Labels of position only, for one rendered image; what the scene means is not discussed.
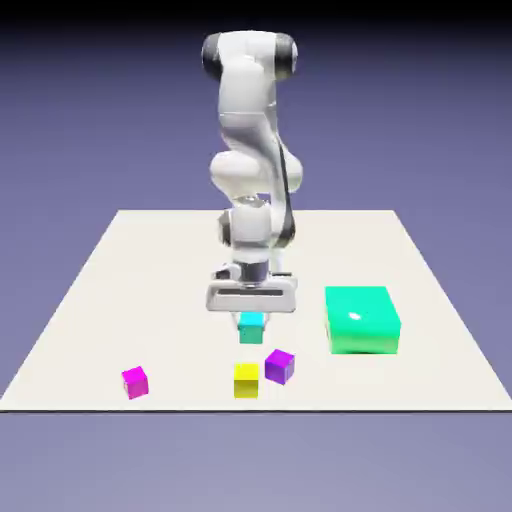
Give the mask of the small cyan cube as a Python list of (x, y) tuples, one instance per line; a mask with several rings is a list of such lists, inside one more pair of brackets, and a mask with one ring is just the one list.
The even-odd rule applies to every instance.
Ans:
[(265, 315), (261, 312), (241, 312), (238, 318), (239, 342), (247, 345), (263, 343)]

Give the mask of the large green box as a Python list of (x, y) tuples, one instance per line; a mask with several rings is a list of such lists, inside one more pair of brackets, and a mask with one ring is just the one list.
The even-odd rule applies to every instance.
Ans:
[(385, 286), (326, 286), (332, 354), (396, 354), (401, 320)]

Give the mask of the small yellow cube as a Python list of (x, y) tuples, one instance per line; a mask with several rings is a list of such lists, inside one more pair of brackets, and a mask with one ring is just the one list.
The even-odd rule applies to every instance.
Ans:
[(236, 363), (234, 366), (234, 397), (257, 398), (259, 392), (259, 365)]

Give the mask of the small purple cube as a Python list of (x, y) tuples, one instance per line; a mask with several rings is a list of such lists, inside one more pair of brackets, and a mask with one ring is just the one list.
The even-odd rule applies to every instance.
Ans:
[(280, 385), (285, 385), (293, 376), (295, 355), (275, 349), (265, 360), (265, 378)]

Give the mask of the small magenta cube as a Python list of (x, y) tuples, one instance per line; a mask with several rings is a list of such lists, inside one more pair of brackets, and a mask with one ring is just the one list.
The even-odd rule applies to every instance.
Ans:
[(130, 400), (149, 393), (148, 377), (141, 366), (125, 370), (121, 373), (123, 388)]

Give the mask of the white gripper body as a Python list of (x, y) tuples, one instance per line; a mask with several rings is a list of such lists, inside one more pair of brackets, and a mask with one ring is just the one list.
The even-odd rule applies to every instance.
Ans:
[(206, 307), (217, 312), (292, 313), (298, 281), (293, 276), (271, 274), (258, 284), (214, 279), (206, 293)]

